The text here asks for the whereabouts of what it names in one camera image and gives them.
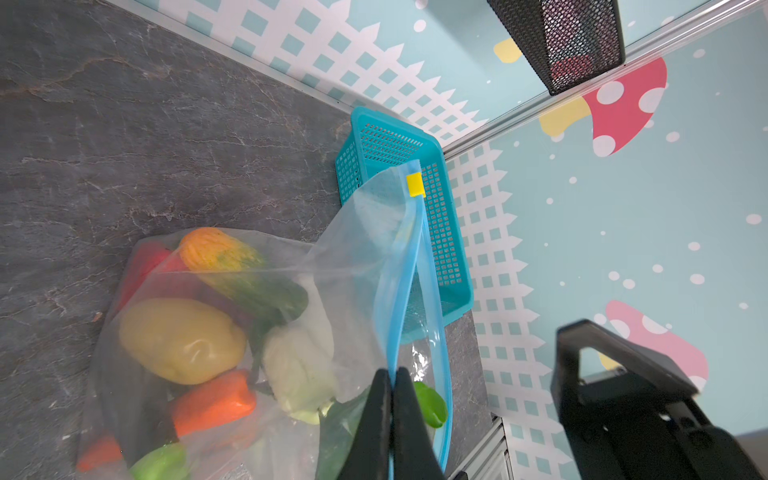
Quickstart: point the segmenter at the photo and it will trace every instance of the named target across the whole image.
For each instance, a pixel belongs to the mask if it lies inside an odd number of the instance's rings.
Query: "translucent plastic bag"
[[[398,364],[417,261],[434,276],[418,171],[366,182],[314,245],[217,228],[139,242],[93,355],[80,477],[208,480],[244,462],[259,479],[335,479],[374,373]],[[434,365],[436,278],[419,285]],[[427,383],[450,405],[445,372]]]

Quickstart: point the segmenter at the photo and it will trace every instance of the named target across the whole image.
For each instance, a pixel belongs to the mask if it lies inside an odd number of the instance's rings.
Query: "wall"
[[[485,0],[138,0],[445,146],[545,91]],[[703,0],[620,0],[625,43]]]
[[[768,7],[449,160],[492,410],[519,478],[577,478],[549,385],[580,318],[768,426]],[[596,353],[586,373],[610,367]]]

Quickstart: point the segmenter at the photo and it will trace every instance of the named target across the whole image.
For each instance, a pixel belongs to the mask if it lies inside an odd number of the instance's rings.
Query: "mushroom illustration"
[[[683,370],[688,379],[701,391],[710,375],[707,358],[695,346],[670,332],[626,303],[613,300],[605,307],[608,322],[619,335],[639,346],[656,350],[669,356]],[[600,354],[600,361],[606,369],[618,364]]]
[[[607,157],[648,125],[666,84],[667,64],[658,58],[543,114],[541,129],[553,141],[560,141],[569,126],[592,115],[592,149],[597,156]]]

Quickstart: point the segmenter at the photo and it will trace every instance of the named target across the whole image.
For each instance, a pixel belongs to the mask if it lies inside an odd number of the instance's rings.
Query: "marble surface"
[[[315,240],[339,209],[349,119],[112,5],[3,10],[0,472],[74,478],[88,364],[132,245],[203,225]],[[456,465],[491,419],[471,318],[446,335]]]

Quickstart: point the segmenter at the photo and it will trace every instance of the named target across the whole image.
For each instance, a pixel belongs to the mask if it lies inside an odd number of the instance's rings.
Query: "carrot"
[[[212,429],[250,415],[256,408],[256,396],[248,389],[247,379],[247,370],[230,370],[174,400],[170,408],[177,435]],[[121,458],[118,442],[106,435],[85,450],[77,469],[88,472]]]

